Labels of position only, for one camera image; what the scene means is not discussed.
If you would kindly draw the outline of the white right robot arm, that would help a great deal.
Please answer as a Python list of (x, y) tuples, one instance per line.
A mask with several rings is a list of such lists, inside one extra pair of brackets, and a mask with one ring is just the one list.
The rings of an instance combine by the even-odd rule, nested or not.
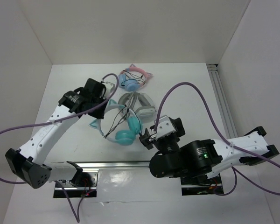
[(199, 183), (214, 178), (232, 166), (255, 166), (263, 163), (261, 156), (271, 159), (279, 155), (275, 145), (268, 145), (266, 132), (257, 127), (243, 137), (222, 140), (195, 140), (182, 147), (178, 145), (185, 130), (180, 118), (161, 117), (156, 131), (146, 129), (140, 136), (147, 148), (157, 148), (151, 158), (149, 169), (156, 178), (195, 178)]

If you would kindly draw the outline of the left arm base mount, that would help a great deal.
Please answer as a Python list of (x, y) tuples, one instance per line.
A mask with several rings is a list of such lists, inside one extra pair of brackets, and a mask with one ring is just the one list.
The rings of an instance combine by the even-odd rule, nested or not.
[(54, 198), (66, 198), (62, 188), (66, 191), (69, 198), (95, 198), (97, 197), (98, 168), (84, 168), (82, 179), (79, 183), (60, 180), (55, 184)]

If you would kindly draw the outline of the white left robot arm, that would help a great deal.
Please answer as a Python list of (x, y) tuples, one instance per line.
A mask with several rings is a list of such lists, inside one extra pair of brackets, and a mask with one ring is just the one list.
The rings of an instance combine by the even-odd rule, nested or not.
[(76, 163), (45, 160), (65, 132), (81, 118), (81, 113), (103, 118), (105, 105), (93, 112), (89, 110), (103, 103), (114, 87), (113, 83), (89, 78), (85, 86), (66, 92), (58, 101), (58, 106), (48, 120), (49, 124), (19, 149), (11, 148), (6, 152), (5, 157), (12, 172), (34, 189), (53, 181), (67, 181), (72, 186), (81, 184), (86, 174)]

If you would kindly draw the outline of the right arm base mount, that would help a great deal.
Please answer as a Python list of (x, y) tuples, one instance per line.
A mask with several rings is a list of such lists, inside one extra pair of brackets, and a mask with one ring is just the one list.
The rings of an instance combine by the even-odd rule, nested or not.
[(220, 175), (211, 179), (206, 179), (202, 176), (192, 179), (188, 177), (181, 177), (181, 189), (183, 196), (214, 194), (214, 189), (216, 189), (216, 192), (219, 194), (224, 193)]

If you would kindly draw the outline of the teal cat-ear headphones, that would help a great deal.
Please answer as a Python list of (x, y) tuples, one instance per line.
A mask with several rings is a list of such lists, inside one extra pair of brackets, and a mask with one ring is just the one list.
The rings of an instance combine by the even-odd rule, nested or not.
[[(101, 128), (101, 121), (102, 119), (95, 119), (93, 120), (89, 126), (93, 129), (96, 129), (99, 131), (99, 133), (108, 141), (113, 142), (113, 143), (117, 143), (119, 145), (122, 146), (129, 146), (132, 145), (134, 143), (134, 141), (136, 140), (136, 136), (142, 135), (142, 122), (141, 120), (137, 117), (136, 113), (129, 109), (126, 105), (120, 105), (118, 104), (116, 101), (114, 101), (113, 99), (111, 99), (108, 102), (108, 105), (105, 109), (105, 113), (111, 111), (111, 110), (115, 110), (118, 109), (119, 112), (116, 115), (116, 117), (122, 112), (123, 113), (123, 117), (119, 120), (119, 122), (114, 125), (114, 123), (112, 124), (110, 130), (108, 131), (108, 133), (103, 133), (102, 128)], [(128, 125), (128, 129), (123, 129), (123, 130), (119, 130), (115, 133), (115, 137), (111, 138), (110, 134), (117, 128), (118, 125), (120, 125), (122, 122), (126, 121), (127, 125)]]

